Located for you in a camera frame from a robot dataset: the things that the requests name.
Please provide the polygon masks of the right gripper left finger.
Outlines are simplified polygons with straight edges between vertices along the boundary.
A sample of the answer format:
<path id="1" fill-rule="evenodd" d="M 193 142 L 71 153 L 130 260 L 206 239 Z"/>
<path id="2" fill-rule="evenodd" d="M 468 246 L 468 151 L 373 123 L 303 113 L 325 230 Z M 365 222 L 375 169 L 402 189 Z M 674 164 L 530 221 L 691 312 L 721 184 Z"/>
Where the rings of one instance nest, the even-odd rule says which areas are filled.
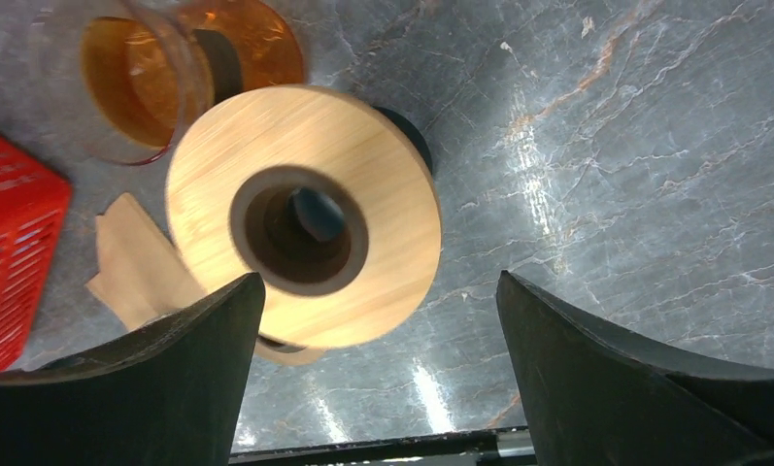
<path id="1" fill-rule="evenodd" d="M 265 300 L 246 274 L 33 371 L 0 373 L 0 465 L 225 465 Z"/>

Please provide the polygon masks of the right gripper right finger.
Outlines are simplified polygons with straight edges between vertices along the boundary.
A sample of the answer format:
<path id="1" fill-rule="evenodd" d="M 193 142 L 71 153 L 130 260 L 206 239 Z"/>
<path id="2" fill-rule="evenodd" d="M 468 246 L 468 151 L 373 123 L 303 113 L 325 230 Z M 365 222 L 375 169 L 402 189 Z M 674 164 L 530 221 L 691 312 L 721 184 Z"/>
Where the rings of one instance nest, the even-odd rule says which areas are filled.
<path id="1" fill-rule="evenodd" d="M 542 465 L 774 465 L 774 369 L 678 349 L 510 272 L 496 307 Z"/>

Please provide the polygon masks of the brown paper coffee filter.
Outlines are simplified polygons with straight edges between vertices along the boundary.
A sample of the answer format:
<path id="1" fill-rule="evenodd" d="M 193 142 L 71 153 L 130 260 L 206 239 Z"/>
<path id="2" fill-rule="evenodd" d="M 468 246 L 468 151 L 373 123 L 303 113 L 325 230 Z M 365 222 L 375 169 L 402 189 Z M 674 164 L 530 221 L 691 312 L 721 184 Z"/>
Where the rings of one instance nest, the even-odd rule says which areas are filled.
<path id="1" fill-rule="evenodd" d="M 98 274 L 87 289 L 136 330 L 207 296 L 173 244 L 126 192 L 95 218 Z"/>

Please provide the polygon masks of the light wooden ring holder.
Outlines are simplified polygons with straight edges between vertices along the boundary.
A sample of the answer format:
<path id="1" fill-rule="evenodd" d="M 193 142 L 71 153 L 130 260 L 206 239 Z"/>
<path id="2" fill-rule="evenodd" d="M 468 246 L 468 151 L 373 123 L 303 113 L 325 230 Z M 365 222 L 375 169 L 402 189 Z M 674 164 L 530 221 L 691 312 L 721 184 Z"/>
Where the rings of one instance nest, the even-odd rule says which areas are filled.
<path id="1" fill-rule="evenodd" d="M 441 206 L 421 156 L 374 105 L 326 87 L 265 87 L 207 111 L 176 147 L 165 207 L 206 291 L 262 278 L 259 333 L 282 345 L 376 340 L 439 267 Z"/>

